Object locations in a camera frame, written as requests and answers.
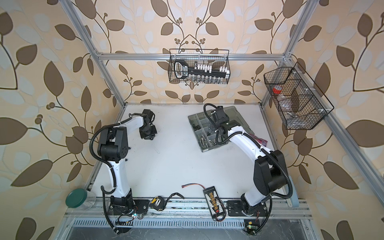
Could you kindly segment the grey compartment organizer box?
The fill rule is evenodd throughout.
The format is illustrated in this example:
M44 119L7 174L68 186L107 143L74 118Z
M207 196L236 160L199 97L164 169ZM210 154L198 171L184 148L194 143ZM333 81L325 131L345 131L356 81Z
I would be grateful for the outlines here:
M222 145L218 145L217 142L225 141L232 127L241 126L249 135L254 134L236 107L219 108L219 113L215 111L213 108L188 116L201 152L221 147Z

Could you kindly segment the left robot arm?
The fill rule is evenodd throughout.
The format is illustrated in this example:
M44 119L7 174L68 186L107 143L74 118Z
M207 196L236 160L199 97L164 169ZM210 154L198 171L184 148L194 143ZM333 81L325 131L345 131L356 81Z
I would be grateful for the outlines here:
M150 201L135 201L128 182L128 135L138 130L142 140L153 140L157 134L154 120L154 112L144 109L142 113L130 114L126 120L101 127L91 137L91 155L108 167L112 184L111 190L101 186L105 214L108 210L114 215L128 216L148 212Z

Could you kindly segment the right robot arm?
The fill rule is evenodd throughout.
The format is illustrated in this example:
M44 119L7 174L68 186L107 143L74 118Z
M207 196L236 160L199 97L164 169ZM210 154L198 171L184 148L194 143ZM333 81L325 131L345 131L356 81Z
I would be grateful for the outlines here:
M240 200L244 215L255 214L258 207L273 197L290 199L293 196L294 186L281 151L270 150L259 143L237 121L230 120L224 107L208 103L203 110L215 130L216 144L232 142L254 163L254 184Z

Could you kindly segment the pink candy bag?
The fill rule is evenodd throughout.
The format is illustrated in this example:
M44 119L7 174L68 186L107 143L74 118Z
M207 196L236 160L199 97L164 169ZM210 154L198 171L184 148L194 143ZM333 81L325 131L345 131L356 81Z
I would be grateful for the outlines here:
M267 146L267 143L268 143L267 140L264 140L264 139L262 139L262 138L258 138L258 137L255 136L255 135L252 135L252 137L253 137L259 144L263 145L264 147Z

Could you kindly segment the socket set holder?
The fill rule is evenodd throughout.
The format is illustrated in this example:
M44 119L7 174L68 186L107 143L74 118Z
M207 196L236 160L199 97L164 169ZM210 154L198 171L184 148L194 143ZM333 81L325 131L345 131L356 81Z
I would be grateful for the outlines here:
M184 60L176 60L173 65L173 71L176 78L186 79L186 78L221 78L229 79L231 72L227 68L220 67L219 70L215 70L212 65L202 65L202 64L193 64L191 67Z

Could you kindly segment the red cap bottle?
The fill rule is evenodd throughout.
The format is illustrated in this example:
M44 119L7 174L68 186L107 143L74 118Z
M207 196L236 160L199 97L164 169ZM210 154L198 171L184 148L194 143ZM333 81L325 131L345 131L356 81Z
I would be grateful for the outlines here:
M272 91L273 91L274 95L278 96L278 95L280 95L282 93L283 88L281 86L275 85L273 87Z

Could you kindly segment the yellow black tape measure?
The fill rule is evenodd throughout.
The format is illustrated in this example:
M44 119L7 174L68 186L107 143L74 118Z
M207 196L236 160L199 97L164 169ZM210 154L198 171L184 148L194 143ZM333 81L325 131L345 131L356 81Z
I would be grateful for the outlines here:
M164 210L165 205L166 205L166 201L164 200L164 198L162 196L157 196L151 200L149 207L158 212L161 212Z

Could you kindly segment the black charger board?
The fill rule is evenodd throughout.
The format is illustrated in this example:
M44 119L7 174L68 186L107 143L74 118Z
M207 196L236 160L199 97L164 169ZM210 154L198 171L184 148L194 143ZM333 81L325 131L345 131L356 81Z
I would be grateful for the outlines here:
M216 188L214 186L205 188L203 189L203 193L212 219L216 222L222 222L227 216L227 211L225 209L224 202L220 199L216 191Z

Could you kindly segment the green lid jar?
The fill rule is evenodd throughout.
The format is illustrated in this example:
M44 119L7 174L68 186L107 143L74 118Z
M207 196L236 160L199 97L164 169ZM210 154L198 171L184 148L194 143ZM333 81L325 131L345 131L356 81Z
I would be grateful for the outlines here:
M85 189L75 189L66 197L66 206L70 209L88 210L96 202L96 195Z

